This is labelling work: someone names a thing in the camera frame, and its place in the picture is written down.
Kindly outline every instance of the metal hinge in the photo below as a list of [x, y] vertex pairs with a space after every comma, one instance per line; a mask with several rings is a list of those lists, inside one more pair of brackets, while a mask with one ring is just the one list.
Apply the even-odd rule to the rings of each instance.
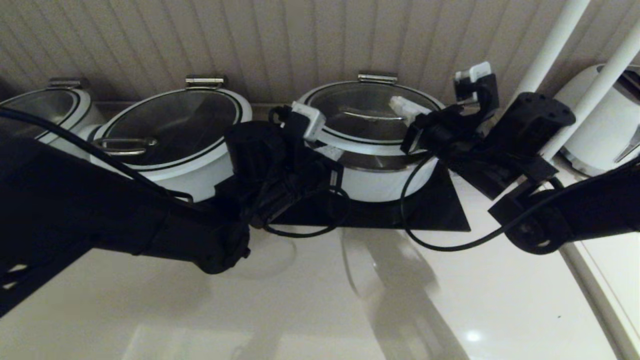
[[47, 88], [88, 89], [89, 87], [89, 80], [85, 78], [51, 78]]
[[207, 88], [223, 88], [228, 82], [224, 75], [187, 75], [184, 79], [186, 88], [207, 87]]
[[358, 74], [358, 81], [360, 81], [361, 83], [380, 83], [394, 85], [398, 82], [398, 76], [393, 72], [361, 71]]

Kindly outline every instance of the black mat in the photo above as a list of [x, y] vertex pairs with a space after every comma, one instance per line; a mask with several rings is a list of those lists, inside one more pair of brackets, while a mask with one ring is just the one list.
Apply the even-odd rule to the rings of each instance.
[[[344, 199], [322, 193], [303, 200], [280, 215], [273, 224], [327, 226], [332, 212], [340, 217]], [[429, 181], [406, 198], [408, 223], [416, 230], [471, 231], [447, 169], [438, 164]], [[401, 229], [399, 201], [370, 203], [353, 201], [342, 227]]]

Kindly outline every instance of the pot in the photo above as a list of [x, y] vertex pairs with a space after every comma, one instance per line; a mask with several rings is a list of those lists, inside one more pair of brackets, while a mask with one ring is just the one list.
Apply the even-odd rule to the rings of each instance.
[[[85, 79], [54, 78], [50, 80], [49, 87], [13, 97], [0, 103], [0, 106], [49, 120], [86, 140], [86, 128], [105, 123], [87, 88]], [[12, 136], [36, 138], [78, 158], [89, 160], [89, 154], [80, 148], [35, 125], [2, 119], [0, 131]]]
[[223, 135], [229, 126], [251, 120], [252, 110], [244, 97], [221, 88], [223, 78], [188, 78], [187, 83], [185, 89], [128, 107], [98, 129], [93, 143], [158, 185], [189, 193], [198, 202], [214, 196], [216, 184], [233, 175]]
[[[298, 100], [325, 115], [325, 127], [312, 146], [329, 145], [344, 151], [338, 159], [344, 166], [342, 187], [353, 200], [398, 200], [409, 175], [424, 157], [408, 156], [400, 150], [408, 119], [389, 106], [391, 98], [404, 97], [431, 111], [444, 108], [432, 96], [396, 82], [389, 74], [359, 74], [358, 81], [321, 86]], [[437, 161], [433, 158], [420, 169], [407, 195], [427, 183]]]

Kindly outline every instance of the white pole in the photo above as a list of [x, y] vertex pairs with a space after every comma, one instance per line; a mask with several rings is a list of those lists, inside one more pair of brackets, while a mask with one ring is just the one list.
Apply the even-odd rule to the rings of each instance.
[[509, 105], [518, 97], [518, 94], [535, 92], [538, 89], [569, 36], [573, 33], [573, 29], [580, 21], [589, 2], [590, 0], [567, 0], [538, 55], [529, 66], [529, 69], [527, 69], [525, 76], [520, 80], [520, 84], [518, 84], [518, 88], [513, 93]]
[[558, 134], [549, 140], [540, 151], [543, 158], [550, 160], [564, 143], [569, 140], [571, 135], [578, 130], [578, 127], [598, 105], [604, 95], [607, 94], [638, 52], [640, 52], [640, 19], [638, 19], [636, 25], [629, 31], [627, 37], [607, 62], [607, 65], [605, 65], [573, 109], [575, 124], [560, 130]]

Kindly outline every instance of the white toaster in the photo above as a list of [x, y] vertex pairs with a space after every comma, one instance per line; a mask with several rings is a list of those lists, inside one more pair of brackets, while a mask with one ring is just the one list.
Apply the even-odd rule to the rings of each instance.
[[[603, 65], [583, 70], [556, 99], [575, 108]], [[640, 153], [640, 67], [626, 69], [600, 104], [565, 143], [562, 154], [590, 176], [616, 168]]]

